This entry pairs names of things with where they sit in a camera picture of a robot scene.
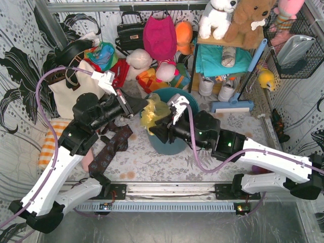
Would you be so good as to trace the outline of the yellow plastic trash bag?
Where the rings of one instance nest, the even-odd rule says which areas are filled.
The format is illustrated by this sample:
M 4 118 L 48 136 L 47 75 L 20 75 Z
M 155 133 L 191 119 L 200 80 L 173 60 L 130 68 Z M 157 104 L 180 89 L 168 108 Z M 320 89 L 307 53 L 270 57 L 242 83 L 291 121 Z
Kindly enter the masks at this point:
M 160 99 L 160 96 L 156 93 L 151 93 L 148 98 L 148 105 L 144 107 L 140 115 L 140 126 L 149 131 L 149 128 L 155 126 L 155 122 L 159 119 L 168 116 L 171 111 L 167 103 Z

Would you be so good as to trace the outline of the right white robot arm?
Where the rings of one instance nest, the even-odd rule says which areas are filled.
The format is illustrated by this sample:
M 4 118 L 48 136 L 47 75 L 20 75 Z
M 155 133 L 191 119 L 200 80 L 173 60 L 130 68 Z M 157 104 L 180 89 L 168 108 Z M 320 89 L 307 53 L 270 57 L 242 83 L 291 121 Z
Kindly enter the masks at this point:
M 149 131 L 162 143 L 173 143 L 179 138 L 193 149 L 211 150 L 211 156 L 222 162 L 219 168 L 240 162 L 268 170 L 265 174 L 234 175 L 232 183 L 215 187 L 218 199 L 259 198 L 261 192 L 287 191 L 300 199 L 315 200 L 323 189 L 320 155 L 297 156 L 264 146 L 222 129 L 220 121 L 205 111 L 178 120 L 169 114 L 156 121 Z

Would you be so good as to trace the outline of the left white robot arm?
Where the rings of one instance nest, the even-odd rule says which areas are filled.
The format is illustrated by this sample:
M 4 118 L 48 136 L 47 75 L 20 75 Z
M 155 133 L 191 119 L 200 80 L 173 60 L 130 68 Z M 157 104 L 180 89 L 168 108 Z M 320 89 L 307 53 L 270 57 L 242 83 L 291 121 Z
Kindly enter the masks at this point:
M 64 193 L 60 189 L 98 140 L 97 130 L 118 116 L 132 117 L 147 105 L 147 100 L 131 97 L 121 89 L 103 102 L 93 93 L 80 95 L 72 108 L 74 119 L 63 130 L 50 163 L 27 195 L 11 202 L 10 211 L 18 213 L 32 229 L 50 233 L 83 202 L 99 195 L 115 198 L 111 181 L 100 171 L 100 165 L 84 183 Z

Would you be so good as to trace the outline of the cream canvas tote bag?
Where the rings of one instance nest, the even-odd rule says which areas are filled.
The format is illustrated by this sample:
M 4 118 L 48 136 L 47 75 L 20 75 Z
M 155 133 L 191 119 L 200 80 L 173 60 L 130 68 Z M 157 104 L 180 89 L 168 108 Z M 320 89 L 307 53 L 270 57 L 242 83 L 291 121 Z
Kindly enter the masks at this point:
M 90 75 L 77 71 L 76 77 L 80 87 L 75 91 L 66 86 L 66 81 L 62 80 L 50 85 L 54 93 L 58 114 L 63 119 L 73 119 L 72 108 L 76 104 L 77 98 L 84 93 L 94 93 L 101 99 L 105 91 L 98 86 L 98 81 L 92 79 Z

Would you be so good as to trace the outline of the dark patterned necktie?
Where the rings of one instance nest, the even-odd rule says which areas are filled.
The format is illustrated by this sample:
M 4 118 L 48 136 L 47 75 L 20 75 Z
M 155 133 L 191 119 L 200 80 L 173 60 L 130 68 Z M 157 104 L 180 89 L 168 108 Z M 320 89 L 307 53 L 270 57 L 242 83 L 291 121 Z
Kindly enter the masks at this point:
M 116 153 L 127 150 L 128 139 L 132 134 L 129 125 L 119 127 L 113 121 L 109 122 L 99 132 L 100 140 L 105 143 L 105 146 L 89 164 L 89 175 L 103 174 Z

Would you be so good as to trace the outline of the red cloth garment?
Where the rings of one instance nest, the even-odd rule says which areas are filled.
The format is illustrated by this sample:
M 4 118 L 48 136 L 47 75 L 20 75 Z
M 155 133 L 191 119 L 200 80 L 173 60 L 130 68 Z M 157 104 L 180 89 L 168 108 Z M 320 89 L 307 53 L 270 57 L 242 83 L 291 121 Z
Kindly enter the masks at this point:
M 116 62 L 114 62 L 114 65 L 100 64 L 96 66 L 96 70 L 99 72 L 105 72 L 109 70 L 115 73 L 112 84 L 114 88 L 121 88 L 124 85 L 129 68 L 130 66 L 126 62 L 126 59 L 118 59 Z

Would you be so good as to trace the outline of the pink white plush doll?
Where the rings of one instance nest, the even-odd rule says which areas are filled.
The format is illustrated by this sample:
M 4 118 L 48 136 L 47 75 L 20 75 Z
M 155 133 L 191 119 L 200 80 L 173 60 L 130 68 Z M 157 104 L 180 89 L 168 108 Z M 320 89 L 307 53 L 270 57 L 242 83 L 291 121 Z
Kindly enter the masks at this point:
M 176 68 L 176 63 L 172 60 L 158 61 L 156 69 L 156 81 L 158 83 L 171 82 L 175 76 L 179 74 L 179 70 Z

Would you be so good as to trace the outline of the left white sneaker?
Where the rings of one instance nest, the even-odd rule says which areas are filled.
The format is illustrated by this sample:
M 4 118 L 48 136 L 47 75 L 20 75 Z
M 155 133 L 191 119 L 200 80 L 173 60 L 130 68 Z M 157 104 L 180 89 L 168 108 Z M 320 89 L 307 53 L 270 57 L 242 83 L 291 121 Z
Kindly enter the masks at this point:
M 202 76 L 198 76 L 199 85 L 198 85 L 198 92 L 202 96 L 210 96 L 213 93 L 214 82 L 204 79 Z

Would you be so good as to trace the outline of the colorful scarf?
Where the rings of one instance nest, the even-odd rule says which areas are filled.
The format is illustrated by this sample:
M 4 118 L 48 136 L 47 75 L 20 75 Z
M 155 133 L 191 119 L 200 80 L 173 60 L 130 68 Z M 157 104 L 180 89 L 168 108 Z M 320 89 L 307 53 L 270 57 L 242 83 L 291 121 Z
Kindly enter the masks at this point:
M 85 50 L 84 60 L 88 62 L 95 71 L 105 72 L 110 70 L 118 62 L 118 56 L 113 44 L 100 42 L 97 47 Z

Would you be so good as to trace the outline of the right white sneaker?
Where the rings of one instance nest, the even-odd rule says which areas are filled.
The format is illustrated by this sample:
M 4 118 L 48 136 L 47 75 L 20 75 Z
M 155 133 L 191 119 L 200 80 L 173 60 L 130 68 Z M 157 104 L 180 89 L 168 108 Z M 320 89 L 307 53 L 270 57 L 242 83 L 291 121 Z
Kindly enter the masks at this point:
M 224 82 L 218 94 L 218 100 L 221 102 L 229 101 L 229 99 L 234 95 L 236 87 L 237 83 L 234 80 Z

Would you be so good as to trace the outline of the black leather handbag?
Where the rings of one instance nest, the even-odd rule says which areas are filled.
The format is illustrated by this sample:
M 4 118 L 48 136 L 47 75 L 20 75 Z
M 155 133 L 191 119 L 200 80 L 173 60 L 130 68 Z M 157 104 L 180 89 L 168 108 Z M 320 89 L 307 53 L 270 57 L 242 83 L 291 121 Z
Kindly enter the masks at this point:
M 136 15 L 140 21 L 136 23 L 124 23 L 124 16 Z M 146 22 L 137 11 L 126 11 L 121 15 L 121 23 L 117 26 L 118 38 L 115 39 L 116 49 L 123 55 L 129 55 L 129 51 L 144 49 L 143 31 Z

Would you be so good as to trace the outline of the teal folded cloth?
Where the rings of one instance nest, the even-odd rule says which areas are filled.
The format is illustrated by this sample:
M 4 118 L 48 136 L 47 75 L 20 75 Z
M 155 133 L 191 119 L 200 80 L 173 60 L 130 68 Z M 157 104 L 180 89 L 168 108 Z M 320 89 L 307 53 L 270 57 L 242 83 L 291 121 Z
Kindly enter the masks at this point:
M 196 59 L 196 73 L 205 77 L 246 72 L 252 60 L 251 54 L 241 48 L 236 48 L 235 64 L 225 67 L 222 61 L 222 46 L 199 45 Z

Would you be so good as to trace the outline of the brown plush dog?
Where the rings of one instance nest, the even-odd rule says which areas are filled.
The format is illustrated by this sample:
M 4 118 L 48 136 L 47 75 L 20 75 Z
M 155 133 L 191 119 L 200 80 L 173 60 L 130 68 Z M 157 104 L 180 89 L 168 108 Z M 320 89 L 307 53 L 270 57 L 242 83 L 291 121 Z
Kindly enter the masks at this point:
M 265 19 L 269 16 L 275 5 L 274 0 L 242 0 L 239 1 L 233 12 L 231 24 L 224 35 L 224 40 L 229 43 L 235 40 L 240 33 L 244 36 L 242 47 L 252 49 L 262 33 Z

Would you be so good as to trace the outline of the silver pouch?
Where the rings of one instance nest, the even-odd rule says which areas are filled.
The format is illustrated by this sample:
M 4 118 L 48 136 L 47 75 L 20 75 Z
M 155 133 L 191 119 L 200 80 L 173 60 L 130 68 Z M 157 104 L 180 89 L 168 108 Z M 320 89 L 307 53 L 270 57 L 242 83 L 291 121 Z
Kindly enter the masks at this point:
M 297 34 L 290 37 L 276 58 L 280 66 L 298 61 L 315 43 L 316 39 L 311 36 Z

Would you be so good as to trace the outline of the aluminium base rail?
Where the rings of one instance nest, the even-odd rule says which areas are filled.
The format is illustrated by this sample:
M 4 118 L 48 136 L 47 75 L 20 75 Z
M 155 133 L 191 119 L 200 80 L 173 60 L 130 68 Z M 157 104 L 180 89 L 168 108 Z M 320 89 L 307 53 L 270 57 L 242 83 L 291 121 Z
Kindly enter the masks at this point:
M 261 199 L 259 193 L 237 196 L 229 182 L 113 182 L 107 195 L 93 197 L 75 211 L 96 216 L 110 212 L 250 212 L 250 203 Z

